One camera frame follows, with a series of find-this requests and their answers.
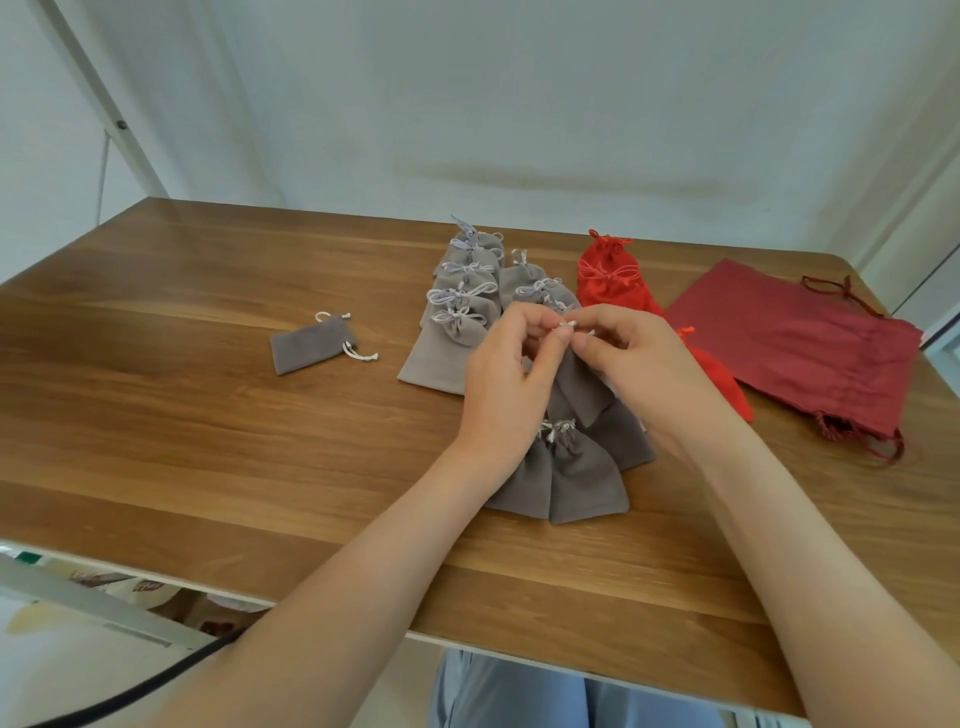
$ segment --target finger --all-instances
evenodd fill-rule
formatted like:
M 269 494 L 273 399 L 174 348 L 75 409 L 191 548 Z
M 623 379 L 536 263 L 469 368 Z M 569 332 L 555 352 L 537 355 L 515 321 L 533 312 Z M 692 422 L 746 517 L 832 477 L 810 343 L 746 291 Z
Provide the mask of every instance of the finger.
M 527 337 L 542 338 L 563 322 L 559 313 L 544 305 L 511 303 L 490 329 L 485 343 L 502 351 L 520 352 Z
M 540 339 L 540 350 L 534 359 L 534 368 L 527 377 L 527 383 L 542 389 L 544 402 L 550 396 L 550 387 L 572 337 L 573 327 L 561 326 Z
M 531 360 L 536 359 L 537 352 L 540 351 L 540 341 L 542 338 L 542 336 L 527 336 L 526 341 L 523 342 L 523 355 L 528 356 Z
M 590 367 L 599 369 L 601 372 L 607 371 L 607 368 L 612 364 L 612 358 L 618 353 L 618 349 L 606 341 L 601 341 L 596 336 L 587 336 L 581 331 L 573 334 L 570 346 L 573 352 L 586 361 Z
M 633 343 L 636 338 L 636 311 L 630 308 L 600 303 L 567 311 L 564 318 L 577 322 L 577 328 L 581 331 L 604 329 L 625 344 Z
M 552 308 L 547 308 L 539 303 L 511 303 L 507 310 L 503 312 L 500 321 L 504 323 L 504 328 L 517 335 L 531 333 L 536 335 L 536 331 L 552 331 L 564 322 L 563 317 Z

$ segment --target leg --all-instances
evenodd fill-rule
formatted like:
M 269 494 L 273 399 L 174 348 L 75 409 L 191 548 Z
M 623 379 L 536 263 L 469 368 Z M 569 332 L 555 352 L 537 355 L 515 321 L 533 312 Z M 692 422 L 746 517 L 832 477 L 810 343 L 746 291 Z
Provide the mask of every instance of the leg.
M 591 728 L 723 728 L 716 708 L 700 701 L 587 680 Z
M 584 678 L 448 649 L 430 728 L 588 728 Z

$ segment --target left hand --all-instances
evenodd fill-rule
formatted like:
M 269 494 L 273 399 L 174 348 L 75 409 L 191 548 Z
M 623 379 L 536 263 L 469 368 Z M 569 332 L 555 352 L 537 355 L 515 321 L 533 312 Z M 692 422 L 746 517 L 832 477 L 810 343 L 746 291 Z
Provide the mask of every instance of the left hand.
M 467 363 L 464 415 L 453 445 L 499 488 L 530 448 L 573 327 L 536 303 L 511 303 Z M 534 359 L 528 375 L 521 359 Z

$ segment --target red velvet pouch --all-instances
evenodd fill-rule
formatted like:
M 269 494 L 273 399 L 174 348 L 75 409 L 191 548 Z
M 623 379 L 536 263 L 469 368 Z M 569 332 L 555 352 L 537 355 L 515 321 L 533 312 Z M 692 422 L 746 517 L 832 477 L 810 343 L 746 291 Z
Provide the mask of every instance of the red velvet pouch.
M 580 256 L 577 265 L 577 301 L 580 305 L 612 303 L 662 316 L 662 309 L 643 282 L 636 259 L 623 248 L 634 241 L 627 237 L 601 235 L 595 230 L 591 230 L 590 235 L 593 243 Z
M 612 303 L 662 316 L 663 310 L 643 281 L 636 259 L 624 250 L 623 246 L 633 240 L 601 235 L 595 230 L 590 235 L 593 242 L 577 266 L 577 301 L 582 305 Z M 754 410 L 727 368 L 715 356 L 689 344 L 687 348 L 733 409 L 752 422 Z
M 824 294 L 853 299 L 871 315 Z M 900 415 L 921 333 L 872 310 L 852 293 L 850 277 L 796 285 L 724 260 L 665 315 L 675 328 L 694 327 L 692 342 L 737 379 L 812 414 L 829 439 L 860 440 L 890 462 L 902 456 Z M 894 450 L 878 451 L 871 437 Z

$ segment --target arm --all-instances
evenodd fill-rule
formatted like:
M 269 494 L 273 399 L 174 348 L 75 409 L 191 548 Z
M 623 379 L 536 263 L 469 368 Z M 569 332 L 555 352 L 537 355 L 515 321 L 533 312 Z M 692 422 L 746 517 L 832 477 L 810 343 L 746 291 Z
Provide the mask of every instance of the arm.
M 960 668 L 893 599 L 727 405 L 659 316 L 592 306 L 572 347 L 698 470 L 818 727 L 960 720 Z
M 454 443 L 227 648 L 157 728 L 349 725 L 450 547 L 533 442 L 572 332 L 560 322 L 544 306 L 510 306 L 470 358 Z M 539 350 L 529 376 L 525 341 Z

